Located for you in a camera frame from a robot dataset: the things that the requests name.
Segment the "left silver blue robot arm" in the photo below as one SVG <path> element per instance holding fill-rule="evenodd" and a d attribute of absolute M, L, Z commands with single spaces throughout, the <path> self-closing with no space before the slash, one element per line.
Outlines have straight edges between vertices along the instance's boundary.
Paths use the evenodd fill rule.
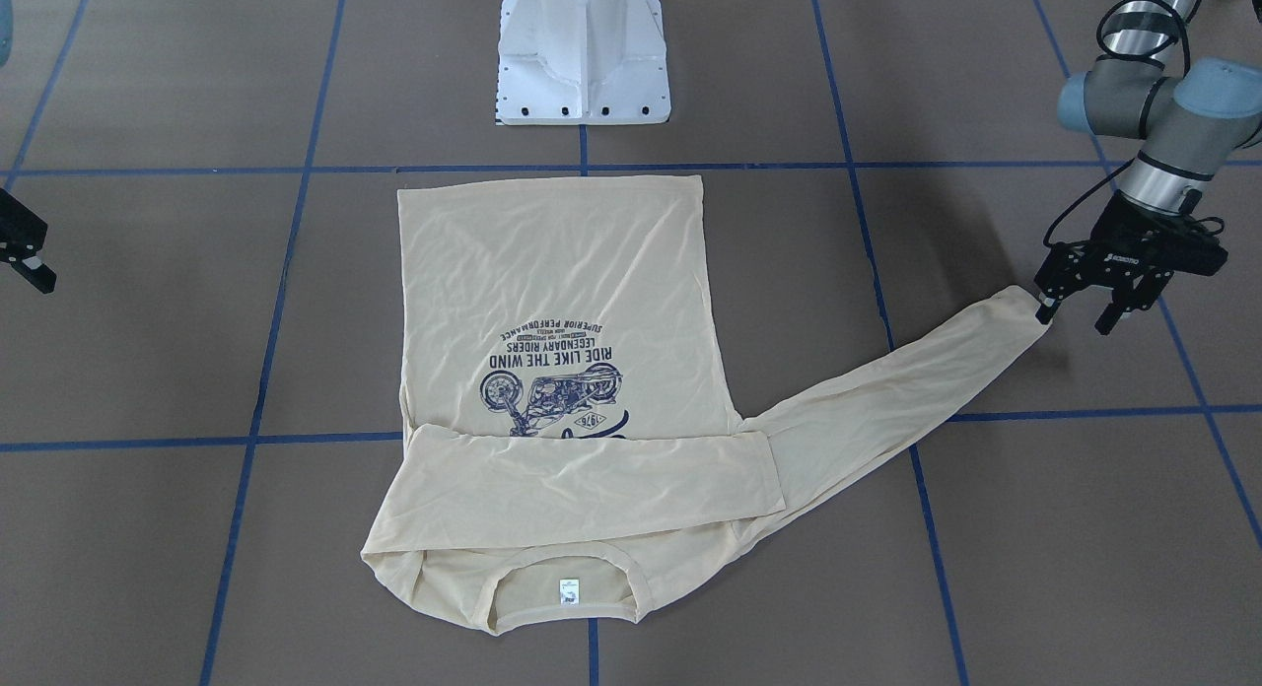
<path fill-rule="evenodd" d="M 1196 218 L 1230 153 L 1259 142 L 1257 67 L 1194 61 L 1188 29 L 1201 0 L 1119 0 L 1095 26 L 1099 55 L 1066 79 L 1058 117 L 1074 132 L 1140 142 L 1106 182 L 1114 185 L 1085 240 L 1044 240 L 1037 322 L 1087 288 L 1111 300 L 1095 322 L 1109 334 L 1159 301 L 1177 272 L 1212 277 L 1227 262 L 1222 219 Z"/>

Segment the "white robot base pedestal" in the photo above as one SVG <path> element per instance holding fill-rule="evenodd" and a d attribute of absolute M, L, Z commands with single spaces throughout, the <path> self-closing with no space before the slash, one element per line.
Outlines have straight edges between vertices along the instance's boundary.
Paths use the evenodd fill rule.
<path fill-rule="evenodd" d="M 502 0 L 498 125 L 652 125 L 671 115 L 660 0 Z"/>

